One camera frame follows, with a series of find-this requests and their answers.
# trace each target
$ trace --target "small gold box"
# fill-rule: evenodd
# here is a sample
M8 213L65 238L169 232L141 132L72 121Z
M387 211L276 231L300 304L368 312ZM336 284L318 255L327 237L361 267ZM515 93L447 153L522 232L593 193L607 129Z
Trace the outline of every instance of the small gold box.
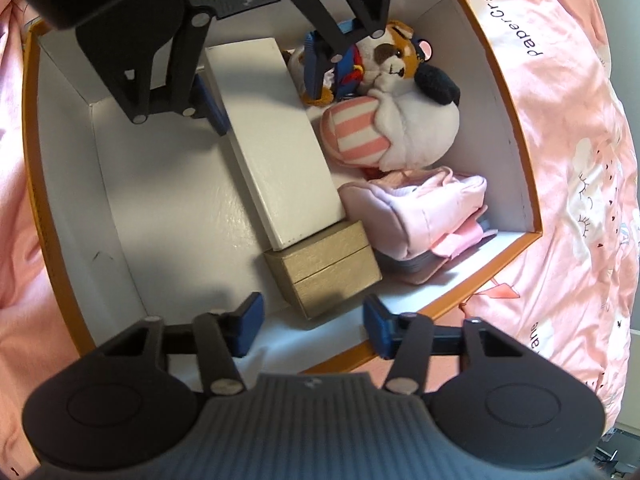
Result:
M382 277L362 222L338 222L284 249L264 253L284 299L307 319Z

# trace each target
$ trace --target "stuffed animal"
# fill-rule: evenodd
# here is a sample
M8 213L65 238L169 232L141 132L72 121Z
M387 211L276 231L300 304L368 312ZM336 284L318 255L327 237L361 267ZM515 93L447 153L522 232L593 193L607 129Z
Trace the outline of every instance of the stuffed animal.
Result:
M338 26L348 32L351 22ZM322 93L318 99L312 99L306 93L305 81L314 73L313 41L313 34L309 34L305 46L293 53L283 53L302 101L312 106L327 106L356 93L366 94L371 88L389 92L396 82L413 78L418 65L431 57L431 46L426 40L414 38L411 27L391 20L380 38L366 37L352 45L334 68L324 74Z
M439 160L460 126L460 88L441 69L421 63L413 80L391 92L375 85L366 96L333 104L320 137L337 162L381 171L418 170Z

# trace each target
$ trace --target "open box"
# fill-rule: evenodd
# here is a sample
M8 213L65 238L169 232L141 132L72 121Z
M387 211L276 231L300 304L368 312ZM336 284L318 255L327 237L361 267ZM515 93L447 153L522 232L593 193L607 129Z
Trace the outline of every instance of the open box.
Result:
M337 21L344 0L322 0ZM395 313L437 318L472 295L542 233L524 136L495 56L466 0L391 0L460 86L460 130L440 161L488 181L497 236L423 286L383 280ZM296 46L310 25L288 0L214 22L207 46L274 37ZM154 60L162 81L168 48ZM73 31L32 27L24 85L30 193L54 293L80 352L148 315L190 322L232 310L254 290L266 321L239 369L344 371L373 356L361 294L308 321L282 299L262 253L268 240L227 137L176 114L132 124L78 47ZM336 174L340 181L343 175ZM172 361L186 380L195 366Z

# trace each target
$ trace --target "pink blanket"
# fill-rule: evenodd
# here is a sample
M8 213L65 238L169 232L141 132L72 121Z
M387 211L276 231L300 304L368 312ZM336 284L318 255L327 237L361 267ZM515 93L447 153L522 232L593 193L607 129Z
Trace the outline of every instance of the pink blanket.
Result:
M638 280L636 159L608 80L595 0L470 0L527 136L545 235L464 306L620 410ZM24 399L76 351L44 270L22 160L24 3L0 9L0 469L36 461L20 428Z
M544 236L463 306L620 411L638 283L637 162L596 0L469 0L527 137Z

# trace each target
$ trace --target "striped fabric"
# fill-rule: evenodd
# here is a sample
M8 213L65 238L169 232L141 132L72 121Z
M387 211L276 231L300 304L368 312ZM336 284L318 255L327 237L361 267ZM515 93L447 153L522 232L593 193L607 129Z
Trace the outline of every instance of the striped fabric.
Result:
M378 100L358 97L325 110L320 137L329 155L345 166L376 168L391 143L374 127Z

